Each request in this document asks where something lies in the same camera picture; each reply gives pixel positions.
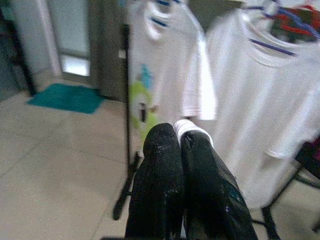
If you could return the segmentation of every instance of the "green cartoon character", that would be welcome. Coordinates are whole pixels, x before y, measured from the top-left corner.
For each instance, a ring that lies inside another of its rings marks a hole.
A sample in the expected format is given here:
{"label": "green cartoon character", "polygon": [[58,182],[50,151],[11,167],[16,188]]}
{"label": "green cartoon character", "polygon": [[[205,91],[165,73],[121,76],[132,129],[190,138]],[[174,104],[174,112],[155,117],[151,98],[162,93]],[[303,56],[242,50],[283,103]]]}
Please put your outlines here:
{"label": "green cartoon character", "polygon": [[142,65],[142,74],[130,85],[129,100],[131,107],[131,120],[133,126],[138,129],[141,146],[146,139],[150,129],[157,124],[157,108],[152,107],[152,76],[146,65]]}

